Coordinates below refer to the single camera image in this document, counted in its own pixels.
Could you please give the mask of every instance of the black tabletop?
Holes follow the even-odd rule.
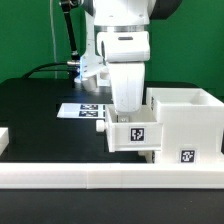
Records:
[[[10,133],[1,162],[145,162],[134,152],[109,153],[94,120],[57,119],[63,102],[106,104],[111,94],[80,91],[68,80],[10,79],[0,84],[0,126]],[[214,189],[0,190],[3,224],[221,224],[223,208],[224,191]]]

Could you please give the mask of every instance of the white base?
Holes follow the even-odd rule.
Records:
[[[224,165],[0,164],[1,189],[224,188]]]

